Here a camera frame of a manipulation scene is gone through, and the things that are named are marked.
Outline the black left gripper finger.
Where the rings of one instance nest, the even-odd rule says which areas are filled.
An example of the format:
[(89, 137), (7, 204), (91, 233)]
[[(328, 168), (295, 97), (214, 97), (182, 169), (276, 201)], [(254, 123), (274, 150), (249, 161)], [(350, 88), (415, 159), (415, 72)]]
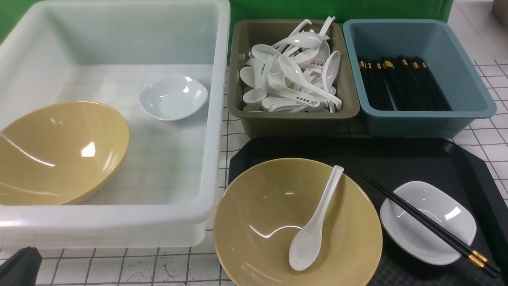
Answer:
[(43, 257), (38, 248), (25, 247), (0, 266), (2, 286), (35, 286)]

